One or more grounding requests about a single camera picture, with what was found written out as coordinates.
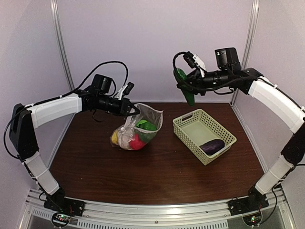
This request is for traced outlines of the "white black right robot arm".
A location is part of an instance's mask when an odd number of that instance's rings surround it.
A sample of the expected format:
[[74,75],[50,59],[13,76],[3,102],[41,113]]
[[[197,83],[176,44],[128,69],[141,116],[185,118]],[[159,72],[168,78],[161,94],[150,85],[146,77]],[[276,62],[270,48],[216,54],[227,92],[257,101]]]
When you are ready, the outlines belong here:
[[305,109],[271,83],[254,68],[242,68],[234,47],[214,51],[217,71],[207,71],[204,62],[191,52],[179,52],[172,60],[176,87],[189,95],[188,104],[195,95],[229,88],[239,90],[256,99],[273,112],[291,131],[292,136],[270,169],[249,189],[244,200],[247,210],[262,204],[264,195],[279,185],[305,156]]

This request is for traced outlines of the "clear zip top bag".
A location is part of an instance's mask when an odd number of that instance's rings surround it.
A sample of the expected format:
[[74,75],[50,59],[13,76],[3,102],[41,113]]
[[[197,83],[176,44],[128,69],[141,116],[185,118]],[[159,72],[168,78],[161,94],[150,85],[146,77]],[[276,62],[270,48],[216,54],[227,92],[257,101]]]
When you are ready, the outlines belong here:
[[[137,103],[135,105],[140,109],[140,111],[141,111],[140,114],[127,117],[125,123],[122,126],[133,128],[134,135],[139,134],[140,139],[147,145],[157,135],[157,133],[160,131],[160,129],[163,125],[163,110],[156,110],[156,109],[152,108],[151,106],[149,106],[147,104],[143,104],[143,103]],[[157,130],[148,131],[148,130],[137,128],[136,124],[142,119],[147,120],[147,121],[153,123],[154,125],[156,125]],[[113,133],[114,132],[118,133],[119,128],[120,127],[115,129],[113,131]],[[110,137],[110,143],[112,146],[119,147],[119,144],[115,145],[111,142],[111,137]]]

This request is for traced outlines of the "purple toy eggplant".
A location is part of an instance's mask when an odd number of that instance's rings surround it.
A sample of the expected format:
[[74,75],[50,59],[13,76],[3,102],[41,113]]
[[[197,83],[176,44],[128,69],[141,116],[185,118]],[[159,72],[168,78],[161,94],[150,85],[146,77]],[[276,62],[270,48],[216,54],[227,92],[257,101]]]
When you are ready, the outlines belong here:
[[225,143],[221,139],[213,139],[205,144],[201,145],[200,148],[208,155],[212,156],[218,151],[225,147]]

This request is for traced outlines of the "yellow toy pepper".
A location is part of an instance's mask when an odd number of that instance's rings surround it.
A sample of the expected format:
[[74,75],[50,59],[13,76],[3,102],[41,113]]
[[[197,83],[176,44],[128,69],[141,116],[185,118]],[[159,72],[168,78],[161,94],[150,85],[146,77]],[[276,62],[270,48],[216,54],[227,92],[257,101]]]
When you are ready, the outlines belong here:
[[118,137],[117,137],[117,133],[114,132],[111,136],[111,142],[115,145],[118,145]]

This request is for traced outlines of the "green toy pepper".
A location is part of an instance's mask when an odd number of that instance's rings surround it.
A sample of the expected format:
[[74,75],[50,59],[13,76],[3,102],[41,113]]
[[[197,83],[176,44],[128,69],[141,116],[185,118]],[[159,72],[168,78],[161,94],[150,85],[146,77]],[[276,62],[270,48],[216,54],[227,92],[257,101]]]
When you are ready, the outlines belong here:
[[144,129],[144,130],[148,130],[148,131],[156,131],[157,127],[156,125],[154,125],[153,123],[147,121],[147,120],[140,120],[137,124],[136,124],[137,128],[140,129]]

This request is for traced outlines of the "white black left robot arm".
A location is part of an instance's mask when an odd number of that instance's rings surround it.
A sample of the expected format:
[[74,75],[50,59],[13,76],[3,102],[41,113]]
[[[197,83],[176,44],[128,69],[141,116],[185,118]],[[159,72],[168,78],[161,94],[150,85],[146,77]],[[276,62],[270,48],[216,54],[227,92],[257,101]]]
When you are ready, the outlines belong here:
[[77,87],[51,99],[29,105],[17,104],[13,108],[9,139],[17,151],[17,159],[58,212],[64,212],[69,204],[62,187],[41,156],[39,129],[66,116],[93,110],[125,117],[139,114],[139,109],[127,98],[134,83],[128,82],[114,95],[108,95],[112,82],[112,78],[97,74],[85,89]]

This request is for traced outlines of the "white toy cauliflower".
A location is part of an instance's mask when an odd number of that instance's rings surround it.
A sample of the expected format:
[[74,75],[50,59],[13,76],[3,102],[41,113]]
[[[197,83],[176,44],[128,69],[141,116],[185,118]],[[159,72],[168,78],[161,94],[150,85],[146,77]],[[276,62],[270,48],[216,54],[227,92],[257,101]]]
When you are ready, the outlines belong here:
[[121,126],[117,133],[119,147],[124,150],[131,150],[130,142],[133,139],[133,136],[133,128]]

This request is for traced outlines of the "dark green toy cucumber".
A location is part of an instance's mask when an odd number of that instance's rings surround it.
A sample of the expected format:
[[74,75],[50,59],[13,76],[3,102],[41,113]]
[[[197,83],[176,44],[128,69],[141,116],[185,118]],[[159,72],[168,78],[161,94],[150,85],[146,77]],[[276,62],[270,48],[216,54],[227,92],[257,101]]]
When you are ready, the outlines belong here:
[[180,68],[176,69],[175,78],[177,81],[177,87],[182,91],[186,102],[189,106],[194,106],[195,99],[194,94],[191,93],[190,89],[184,84],[184,81],[187,79],[186,74]]

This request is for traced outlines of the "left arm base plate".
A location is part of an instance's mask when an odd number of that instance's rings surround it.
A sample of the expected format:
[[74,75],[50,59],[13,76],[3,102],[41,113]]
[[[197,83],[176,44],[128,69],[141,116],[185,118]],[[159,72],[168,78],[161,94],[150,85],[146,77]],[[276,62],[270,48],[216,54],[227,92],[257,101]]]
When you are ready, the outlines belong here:
[[63,198],[63,199],[53,199],[48,198],[44,204],[44,208],[50,209],[53,211],[65,213],[71,216],[82,216],[85,202],[80,200],[75,200],[71,198]]

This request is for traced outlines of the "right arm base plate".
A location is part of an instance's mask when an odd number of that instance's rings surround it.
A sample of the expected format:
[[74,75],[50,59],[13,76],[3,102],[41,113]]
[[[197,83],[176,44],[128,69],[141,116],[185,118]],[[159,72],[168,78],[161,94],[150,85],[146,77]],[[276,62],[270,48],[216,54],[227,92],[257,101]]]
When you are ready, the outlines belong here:
[[263,195],[262,198],[254,196],[232,198],[227,204],[231,216],[257,211],[269,206],[266,195]]

